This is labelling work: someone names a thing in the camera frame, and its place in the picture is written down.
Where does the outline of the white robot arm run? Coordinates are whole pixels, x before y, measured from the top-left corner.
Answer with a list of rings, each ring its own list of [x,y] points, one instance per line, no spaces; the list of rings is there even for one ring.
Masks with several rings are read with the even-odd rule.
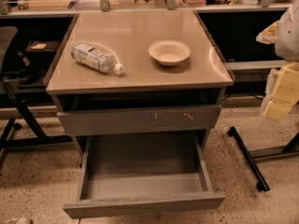
[[[274,44],[276,55],[287,62],[279,70],[270,70],[261,105],[264,118],[280,120],[299,101],[299,2],[295,1],[278,21],[260,32],[256,40]]]

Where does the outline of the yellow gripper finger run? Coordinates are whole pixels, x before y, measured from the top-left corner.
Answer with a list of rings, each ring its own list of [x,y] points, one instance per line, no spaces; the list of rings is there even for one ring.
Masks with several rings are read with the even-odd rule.
[[[261,105],[262,116],[271,120],[281,120],[298,102],[299,63],[289,63],[279,70],[271,69]]]

